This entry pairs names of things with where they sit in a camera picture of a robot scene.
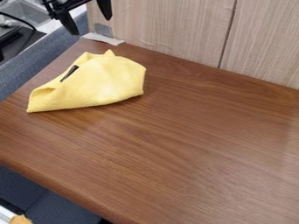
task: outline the yellow cloth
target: yellow cloth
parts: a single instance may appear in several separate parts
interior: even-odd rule
[[[23,215],[17,215],[11,219],[10,224],[32,224],[32,222]]]
[[[79,68],[60,82],[73,65]],[[142,95],[145,70],[111,50],[85,52],[63,74],[31,92],[27,112],[92,107]]]

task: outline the wood grain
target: wood grain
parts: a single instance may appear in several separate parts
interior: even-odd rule
[[[83,52],[147,67],[145,94],[26,114]],[[113,223],[297,224],[299,92],[82,39],[0,105],[0,162]]]
[[[221,68],[299,88],[299,2],[238,0]]]
[[[112,27],[127,43],[217,67],[235,0],[114,0],[107,22],[96,2],[87,6],[89,28]]]

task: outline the yellow object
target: yellow object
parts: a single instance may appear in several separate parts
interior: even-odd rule
[[[74,65],[79,68],[61,82]],[[111,50],[85,52],[63,74],[31,92],[27,112],[99,106],[142,95],[145,70]]]
[[[23,215],[17,215],[11,219],[10,224],[32,224],[32,222]]]

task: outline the wooden table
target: wooden table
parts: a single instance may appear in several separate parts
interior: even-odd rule
[[[145,94],[27,114],[83,52],[147,67]],[[82,39],[0,106],[0,162],[114,223],[299,223],[299,92]]]

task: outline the black object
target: black object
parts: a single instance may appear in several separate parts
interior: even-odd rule
[[[21,26],[1,27],[0,26],[0,46],[5,46],[6,42],[16,36],[20,31]]]
[[[72,66],[72,68],[70,69],[70,71],[68,71],[68,73],[61,79],[60,82],[63,82],[64,80],[66,80],[71,74],[73,74],[79,67],[74,65]]]
[[[69,11],[86,4],[92,0],[41,0],[41,3],[47,9],[50,18],[60,20],[61,24],[72,35],[79,35],[77,25],[74,23]],[[112,17],[111,0],[97,0],[101,13],[106,20],[110,20]]]
[[[3,55],[3,52],[2,52],[2,49],[0,46],[0,61],[3,61],[3,60],[4,60],[4,55]]]
[[[0,26],[0,61],[4,60],[3,48],[10,42],[18,39],[20,26],[3,28]]]
[[[45,33],[40,31],[33,31],[30,28],[20,26],[20,29],[16,35],[7,38],[0,45],[2,48],[4,59],[0,60],[0,66],[16,57],[28,46],[45,36]]]

